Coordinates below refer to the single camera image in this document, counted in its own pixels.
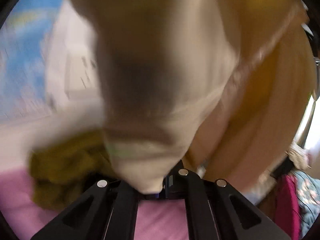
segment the beige fabric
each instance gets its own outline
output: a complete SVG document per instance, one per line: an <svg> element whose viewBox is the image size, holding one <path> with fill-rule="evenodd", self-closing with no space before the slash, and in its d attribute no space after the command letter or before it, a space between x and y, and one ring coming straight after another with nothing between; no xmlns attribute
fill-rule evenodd
<svg viewBox="0 0 320 240"><path fill-rule="evenodd" d="M293 162L294 166L301 171L305 171L308 165L309 150L302 149L295 142L292 142L290 147L285 151L289 159Z"/></svg>
<svg viewBox="0 0 320 240"><path fill-rule="evenodd" d="M258 178L290 144L312 79L300 0L72 2L99 37L113 168L140 192L162 189L204 120L188 160L196 167L209 158L206 178L227 177L236 187ZM262 81L246 87L257 67ZM263 163L242 179L255 156Z"/></svg>

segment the pink sheet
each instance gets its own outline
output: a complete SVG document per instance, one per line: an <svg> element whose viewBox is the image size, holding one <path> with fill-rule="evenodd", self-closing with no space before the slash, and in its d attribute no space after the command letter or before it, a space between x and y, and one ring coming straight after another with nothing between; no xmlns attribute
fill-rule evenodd
<svg viewBox="0 0 320 240"><path fill-rule="evenodd" d="M31 201L32 179L25 168L0 173L0 210L20 240L29 240L57 213ZM183 200L139 204L135 240L188 240Z"/></svg>

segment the laundry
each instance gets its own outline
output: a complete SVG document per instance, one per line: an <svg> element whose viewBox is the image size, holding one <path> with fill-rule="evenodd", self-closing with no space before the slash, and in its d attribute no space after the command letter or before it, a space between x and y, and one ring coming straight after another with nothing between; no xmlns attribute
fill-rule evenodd
<svg viewBox="0 0 320 240"><path fill-rule="evenodd" d="M90 175L117 177L103 145L101 130L33 152L29 173L35 181L33 201L42 208L58 211L81 195Z"/></svg>
<svg viewBox="0 0 320 240"><path fill-rule="evenodd" d="M284 158L316 83L301 0L71 1L98 34L122 179L159 192L189 149L205 179L243 190Z"/></svg>

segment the magenta fabric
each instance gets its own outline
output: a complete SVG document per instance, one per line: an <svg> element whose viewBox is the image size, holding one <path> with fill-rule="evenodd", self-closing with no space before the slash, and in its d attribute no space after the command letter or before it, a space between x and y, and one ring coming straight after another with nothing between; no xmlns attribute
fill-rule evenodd
<svg viewBox="0 0 320 240"><path fill-rule="evenodd" d="M300 214L295 180L294 176L284 175L278 181L279 188L276 196L275 223L292 240L299 240Z"/></svg>
<svg viewBox="0 0 320 240"><path fill-rule="evenodd" d="M20 240L30 240L57 215L31 201L32 183L25 168L0 173L0 210ZM184 201L142 201L134 239L188 240Z"/></svg>

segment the metal rivet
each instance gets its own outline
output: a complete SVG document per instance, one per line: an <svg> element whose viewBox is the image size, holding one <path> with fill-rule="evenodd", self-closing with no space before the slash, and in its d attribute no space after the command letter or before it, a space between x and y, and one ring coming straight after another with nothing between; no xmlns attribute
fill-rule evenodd
<svg viewBox="0 0 320 240"><path fill-rule="evenodd" d="M186 169L181 169L181 170L179 170L179 174L180 174L181 176L187 176L188 173L189 173L189 171L186 170Z"/></svg>
<svg viewBox="0 0 320 240"><path fill-rule="evenodd" d="M219 187L225 187L227 185L227 182L224 179L218 179L216 183Z"/></svg>
<svg viewBox="0 0 320 240"><path fill-rule="evenodd" d="M105 187L106 185L108 185L108 182L107 182L106 180L104 180L104 179L99 180L99 181L97 182L97 186L98 186L98 187Z"/></svg>

